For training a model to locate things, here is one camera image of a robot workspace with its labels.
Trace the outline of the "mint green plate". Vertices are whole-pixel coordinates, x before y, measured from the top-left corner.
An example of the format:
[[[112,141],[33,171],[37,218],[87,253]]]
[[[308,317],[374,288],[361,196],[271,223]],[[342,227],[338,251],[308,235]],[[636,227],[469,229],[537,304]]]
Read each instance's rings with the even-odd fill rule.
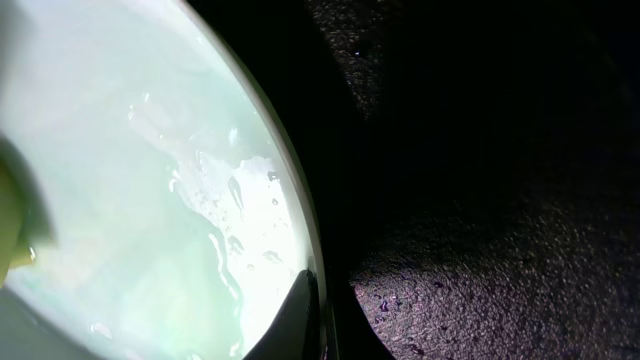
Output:
[[[1,137],[56,243],[1,286],[5,359],[244,359],[297,275],[326,302],[286,133],[184,1],[5,1]]]

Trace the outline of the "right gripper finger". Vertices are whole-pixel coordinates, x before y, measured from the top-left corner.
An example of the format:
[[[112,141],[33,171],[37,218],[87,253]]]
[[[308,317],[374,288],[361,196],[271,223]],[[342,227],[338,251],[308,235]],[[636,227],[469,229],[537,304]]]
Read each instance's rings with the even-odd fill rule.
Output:
[[[265,335],[244,360],[319,360],[318,284],[310,270],[301,271]]]

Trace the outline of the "green yellow sponge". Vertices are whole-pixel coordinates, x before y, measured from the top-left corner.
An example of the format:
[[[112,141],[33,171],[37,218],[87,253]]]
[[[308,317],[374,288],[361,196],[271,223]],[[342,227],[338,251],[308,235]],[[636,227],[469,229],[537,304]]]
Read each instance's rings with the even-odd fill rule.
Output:
[[[55,243],[35,173],[19,150],[1,137],[1,286],[10,270],[35,263],[38,246]]]

